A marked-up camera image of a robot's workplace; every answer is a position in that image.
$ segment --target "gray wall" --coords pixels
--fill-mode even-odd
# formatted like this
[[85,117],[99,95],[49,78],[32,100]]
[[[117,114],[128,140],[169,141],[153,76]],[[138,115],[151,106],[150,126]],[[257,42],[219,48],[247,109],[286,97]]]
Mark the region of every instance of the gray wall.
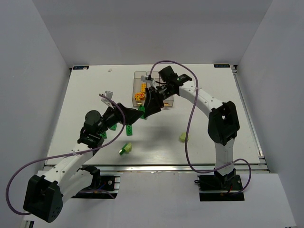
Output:
[[241,87],[271,171],[304,228],[304,1],[274,0],[239,64]]
[[[2,0],[0,31],[0,222],[17,228],[21,216],[6,205],[6,184],[23,164],[46,156],[69,70],[31,0]],[[13,182],[10,198],[17,209],[41,165]]]
[[34,0],[69,66],[238,64],[272,0]]

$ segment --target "black base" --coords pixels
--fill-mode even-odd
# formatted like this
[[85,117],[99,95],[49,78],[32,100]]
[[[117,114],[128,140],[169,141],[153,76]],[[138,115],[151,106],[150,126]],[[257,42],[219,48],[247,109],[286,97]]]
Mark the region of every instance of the black base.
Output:
[[214,175],[199,176],[199,180],[195,181],[199,185],[199,200],[202,201],[244,201],[244,194],[238,193],[242,186],[242,181],[239,175],[236,175],[229,182],[229,185],[222,187],[221,182]]
[[102,187],[102,190],[105,191],[114,191],[115,186],[115,176],[97,176],[94,180],[94,184],[92,184],[88,188],[84,188],[83,190],[92,190],[92,192],[86,192],[86,193],[77,193],[72,198],[77,199],[112,199],[108,194],[103,192],[97,192],[95,193],[95,190]]

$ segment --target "yellow-green block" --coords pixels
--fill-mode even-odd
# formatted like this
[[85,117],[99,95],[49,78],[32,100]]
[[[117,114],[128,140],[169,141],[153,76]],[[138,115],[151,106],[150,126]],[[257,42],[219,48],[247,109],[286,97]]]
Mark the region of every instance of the yellow-green block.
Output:
[[185,132],[181,133],[180,141],[183,142],[183,143],[186,141],[186,133]]
[[132,143],[126,143],[123,148],[119,151],[119,154],[129,153],[132,150]]

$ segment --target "clear plastic container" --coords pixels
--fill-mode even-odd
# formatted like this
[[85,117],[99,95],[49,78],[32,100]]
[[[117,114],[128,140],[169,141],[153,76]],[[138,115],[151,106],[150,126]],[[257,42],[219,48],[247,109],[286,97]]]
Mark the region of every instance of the clear plastic container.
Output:
[[145,87],[149,85],[141,81],[142,75],[147,75],[147,72],[136,71],[134,73],[133,95],[132,95],[133,106],[144,105],[144,101],[146,99]]
[[[145,87],[150,86],[148,83],[144,83],[141,81],[142,75],[147,75],[147,72],[136,71],[134,73],[133,96],[132,96],[133,106],[144,105],[144,101],[146,99]],[[151,77],[155,78],[155,81],[163,82],[162,79],[159,78],[158,71],[153,71]],[[173,107],[173,102],[174,102],[173,96],[163,101],[165,107]]]

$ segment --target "green block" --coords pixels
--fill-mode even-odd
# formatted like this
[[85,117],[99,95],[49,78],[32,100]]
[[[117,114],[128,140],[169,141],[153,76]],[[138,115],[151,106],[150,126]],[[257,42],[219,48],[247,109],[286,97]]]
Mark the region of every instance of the green block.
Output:
[[132,125],[127,125],[126,130],[127,130],[127,136],[133,135]]
[[103,139],[107,139],[106,132],[102,133],[100,136],[103,137]]
[[183,143],[186,141],[186,133],[185,132],[181,133],[180,141],[183,142]]
[[145,108],[144,108],[144,106],[139,106],[138,107],[138,109],[137,109],[138,111],[143,111],[143,113],[144,113],[144,111],[145,111]]
[[110,128],[110,130],[116,131],[116,128],[117,128],[117,124],[113,125],[113,126]]
[[120,155],[123,155],[124,153],[129,153],[132,150],[132,144],[126,143],[123,148],[119,151]]

